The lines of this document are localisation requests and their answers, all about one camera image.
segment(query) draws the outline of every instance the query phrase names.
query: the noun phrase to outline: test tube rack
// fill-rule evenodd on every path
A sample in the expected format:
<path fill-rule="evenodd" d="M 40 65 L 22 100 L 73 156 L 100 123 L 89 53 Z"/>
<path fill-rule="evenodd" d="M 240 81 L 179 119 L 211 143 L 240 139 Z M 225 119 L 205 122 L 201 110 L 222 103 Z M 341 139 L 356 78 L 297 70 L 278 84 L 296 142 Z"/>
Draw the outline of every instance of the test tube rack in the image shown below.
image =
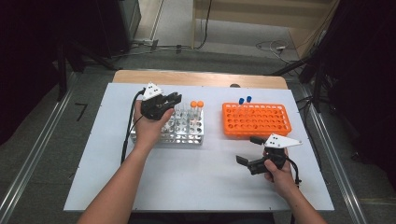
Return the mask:
<path fill-rule="evenodd" d="M 136 132 L 131 130 L 133 142 Z M 189 109 L 175 108 L 172 117 L 161 130 L 159 143 L 201 145 L 204 141 L 204 110 L 191 113 Z"/>
<path fill-rule="evenodd" d="M 224 134 L 230 137 L 285 136 L 291 132 L 283 105 L 224 103 L 222 116 Z"/>

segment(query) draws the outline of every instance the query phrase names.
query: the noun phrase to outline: person's right hand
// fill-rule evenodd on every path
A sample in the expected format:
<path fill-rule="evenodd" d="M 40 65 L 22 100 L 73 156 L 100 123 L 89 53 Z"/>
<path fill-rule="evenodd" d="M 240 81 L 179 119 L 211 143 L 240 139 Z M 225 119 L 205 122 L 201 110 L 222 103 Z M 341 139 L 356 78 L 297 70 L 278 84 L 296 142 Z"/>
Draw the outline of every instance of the person's right hand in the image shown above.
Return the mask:
<path fill-rule="evenodd" d="M 134 106 L 134 124 L 136 129 L 137 148 L 151 150 L 161 135 L 161 128 L 171 118 L 174 109 L 168 109 L 160 120 L 147 119 L 140 113 L 142 101 L 136 101 Z"/>
<path fill-rule="evenodd" d="M 291 174 L 290 162 L 286 161 L 281 170 L 277 169 L 276 165 L 270 160 L 266 160 L 264 165 L 271 173 L 265 173 L 265 178 L 275 184 L 276 193 L 282 198 L 288 199 L 293 191 L 298 189 Z"/>

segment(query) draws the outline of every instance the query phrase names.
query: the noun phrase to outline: table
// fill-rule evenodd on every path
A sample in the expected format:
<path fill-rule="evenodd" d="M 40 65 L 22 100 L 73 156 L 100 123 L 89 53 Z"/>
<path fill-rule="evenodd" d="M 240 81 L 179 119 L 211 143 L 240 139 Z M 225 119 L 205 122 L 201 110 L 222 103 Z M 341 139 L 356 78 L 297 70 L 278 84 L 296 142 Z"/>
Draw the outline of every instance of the table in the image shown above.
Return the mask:
<path fill-rule="evenodd" d="M 196 19 L 206 20 L 209 1 L 193 0 L 192 47 Z M 288 27 L 297 53 L 303 58 L 327 29 L 338 3 L 339 0 L 216 0 L 209 19 Z"/>
<path fill-rule="evenodd" d="M 246 140 L 228 139 L 222 134 L 219 101 L 232 101 L 247 94 L 247 91 L 255 102 L 281 103 L 286 107 L 293 129 L 288 136 L 303 141 L 302 146 L 289 150 L 290 157 L 299 165 L 300 177 L 304 181 L 301 191 L 316 209 L 333 210 L 298 108 L 282 77 L 119 71 L 107 87 L 65 203 L 65 211 L 83 211 L 120 166 L 132 99 L 150 81 L 159 85 L 165 94 L 171 91 L 182 93 L 182 102 L 194 98 L 205 101 L 205 139 L 201 146 L 156 145 L 148 157 L 134 210 L 289 210 L 271 183 L 265 181 L 262 175 L 250 175 L 246 167 L 235 161 L 235 155 L 250 160 L 259 159 L 262 146 Z M 228 88 L 233 83 L 238 83 L 242 88 Z"/>

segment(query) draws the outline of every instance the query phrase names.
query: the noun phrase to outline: white tabletop surface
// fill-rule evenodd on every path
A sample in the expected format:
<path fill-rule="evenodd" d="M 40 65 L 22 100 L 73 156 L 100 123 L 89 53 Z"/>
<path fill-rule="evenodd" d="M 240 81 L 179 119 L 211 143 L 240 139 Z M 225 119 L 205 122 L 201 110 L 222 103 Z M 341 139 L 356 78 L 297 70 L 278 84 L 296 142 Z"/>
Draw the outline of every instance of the white tabletop surface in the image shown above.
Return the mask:
<path fill-rule="evenodd" d="M 65 211 L 83 211 L 120 166 L 132 100 L 147 85 L 109 83 L 67 197 Z M 289 210 L 272 183 L 251 175 L 235 155 L 257 160 L 263 146 L 227 138 L 222 132 L 222 103 L 252 97 L 252 103 L 286 107 L 292 131 L 303 144 L 289 148 L 303 180 L 300 189 L 317 210 L 333 210 L 298 108 L 289 90 L 161 85 L 177 91 L 182 104 L 205 102 L 205 138 L 201 146 L 157 145 L 148 156 L 134 201 L 137 211 L 279 211 Z M 130 139 L 129 151 L 133 147 Z"/>

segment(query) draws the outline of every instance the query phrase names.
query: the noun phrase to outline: orange test tube rack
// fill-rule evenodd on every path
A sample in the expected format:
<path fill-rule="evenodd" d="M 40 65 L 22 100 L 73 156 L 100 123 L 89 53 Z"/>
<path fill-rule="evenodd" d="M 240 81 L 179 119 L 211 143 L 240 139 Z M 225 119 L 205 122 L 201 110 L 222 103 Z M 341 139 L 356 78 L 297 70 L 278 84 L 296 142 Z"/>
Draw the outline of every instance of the orange test tube rack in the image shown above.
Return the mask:
<path fill-rule="evenodd" d="M 271 133 L 286 136 L 291 126 L 283 105 L 224 103 L 223 130 L 229 137 L 268 137 Z"/>

